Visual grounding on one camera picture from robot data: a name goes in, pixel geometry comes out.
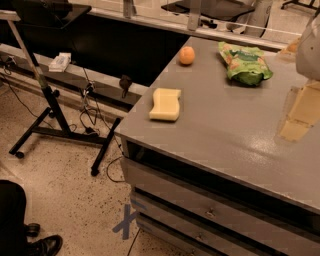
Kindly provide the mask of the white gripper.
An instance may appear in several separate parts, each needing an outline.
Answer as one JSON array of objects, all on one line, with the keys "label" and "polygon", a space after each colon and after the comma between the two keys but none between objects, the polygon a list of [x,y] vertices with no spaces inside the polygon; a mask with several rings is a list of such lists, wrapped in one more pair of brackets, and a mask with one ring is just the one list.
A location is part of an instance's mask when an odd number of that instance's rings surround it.
[{"label": "white gripper", "polygon": [[320,14],[312,17],[301,39],[290,42],[280,54],[296,54],[296,70],[307,77],[302,87],[292,87],[284,105],[278,136],[299,141],[320,120]]}]

